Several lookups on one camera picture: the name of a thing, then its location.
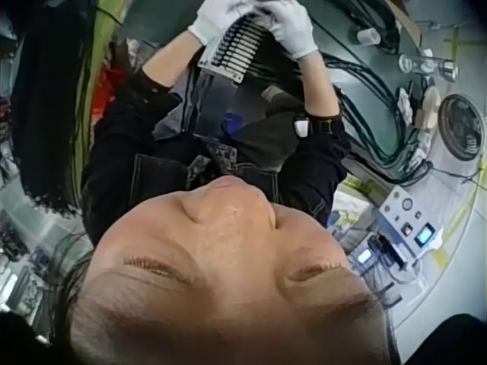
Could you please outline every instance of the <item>sleeve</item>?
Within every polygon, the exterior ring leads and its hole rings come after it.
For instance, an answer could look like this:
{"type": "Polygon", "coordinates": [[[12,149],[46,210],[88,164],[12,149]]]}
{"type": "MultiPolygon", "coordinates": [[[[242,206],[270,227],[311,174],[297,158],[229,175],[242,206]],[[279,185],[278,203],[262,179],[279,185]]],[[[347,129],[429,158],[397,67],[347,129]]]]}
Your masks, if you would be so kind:
{"type": "Polygon", "coordinates": [[[94,245],[128,211],[135,156],[154,153],[155,125],[181,102],[167,92],[140,71],[116,93],[94,128],[81,182],[84,227],[94,245]]]}
{"type": "Polygon", "coordinates": [[[279,200],[285,206],[308,213],[326,227],[335,191],[347,175],[342,160],[351,145],[341,116],[309,118],[315,125],[329,125],[325,129],[328,132],[299,141],[279,173],[279,200]]]}

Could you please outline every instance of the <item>white cup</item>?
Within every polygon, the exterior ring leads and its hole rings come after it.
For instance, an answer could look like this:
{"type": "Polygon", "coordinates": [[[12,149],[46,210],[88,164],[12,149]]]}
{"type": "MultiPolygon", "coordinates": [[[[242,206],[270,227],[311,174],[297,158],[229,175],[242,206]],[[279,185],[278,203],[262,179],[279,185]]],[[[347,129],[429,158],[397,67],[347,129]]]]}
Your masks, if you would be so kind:
{"type": "Polygon", "coordinates": [[[375,28],[361,30],[357,33],[357,40],[363,46],[376,46],[380,44],[381,38],[379,32],[375,28]]]}

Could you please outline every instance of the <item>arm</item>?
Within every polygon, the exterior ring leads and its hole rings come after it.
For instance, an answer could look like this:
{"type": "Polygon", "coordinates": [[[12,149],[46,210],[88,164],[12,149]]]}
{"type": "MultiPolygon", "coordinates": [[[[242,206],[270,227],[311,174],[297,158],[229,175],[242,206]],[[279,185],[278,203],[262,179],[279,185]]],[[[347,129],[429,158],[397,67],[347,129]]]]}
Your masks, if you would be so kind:
{"type": "Polygon", "coordinates": [[[93,244],[129,209],[135,156],[154,154],[152,131],[180,103],[167,94],[191,58],[252,10],[250,0],[205,0],[195,23],[150,59],[116,93],[94,131],[81,182],[83,218],[93,244]]]}
{"type": "Polygon", "coordinates": [[[340,117],[338,98],[317,51],[306,8],[295,0],[262,6],[278,21],[270,28],[275,38],[299,62],[308,117],[333,126],[331,133],[302,138],[295,153],[285,161],[279,173],[280,203],[304,211],[326,226],[336,188],[346,178],[342,159],[351,147],[340,117]]]}
{"type": "Polygon", "coordinates": [[[304,107],[312,116],[337,116],[340,107],[329,81],[328,69],[321,54],[312,52],[299,61],[303,74],[304,107]]]}

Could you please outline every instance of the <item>wristwatch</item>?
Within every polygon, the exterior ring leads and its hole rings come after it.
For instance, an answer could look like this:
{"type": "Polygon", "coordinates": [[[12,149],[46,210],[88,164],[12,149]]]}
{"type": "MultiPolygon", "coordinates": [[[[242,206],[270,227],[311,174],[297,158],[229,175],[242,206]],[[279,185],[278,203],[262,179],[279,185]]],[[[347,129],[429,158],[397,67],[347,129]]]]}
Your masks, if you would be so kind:
{"type": "Polygon", "coordinates": [[[345,129],[341,116],[332,116],[329,118],[296,116],[294,118],[294,131],[298,138],[306,138],[322,133],[338,135],[340,132],[344,132],[345,129]]]}

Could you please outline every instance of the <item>hand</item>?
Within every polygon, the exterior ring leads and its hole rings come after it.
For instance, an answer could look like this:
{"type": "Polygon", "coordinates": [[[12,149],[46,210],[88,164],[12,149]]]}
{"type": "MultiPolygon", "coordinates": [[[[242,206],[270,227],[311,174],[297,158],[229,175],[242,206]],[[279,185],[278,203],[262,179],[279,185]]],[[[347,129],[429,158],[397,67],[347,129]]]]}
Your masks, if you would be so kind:
{"type": "Polygon", "coordinates": [[[238,19],[253,10],[254,0],[205,0],[188,30],[203,46],[222,36],[238,19]]]}
{"type": "Polygon", "coordinates": [[[310,16],[306,8],[296,0],[264,2],[257,7],[274,15],[275,20],[269,31],[291,53],[293,59],[299,60],[318,50],[310,16]]]}

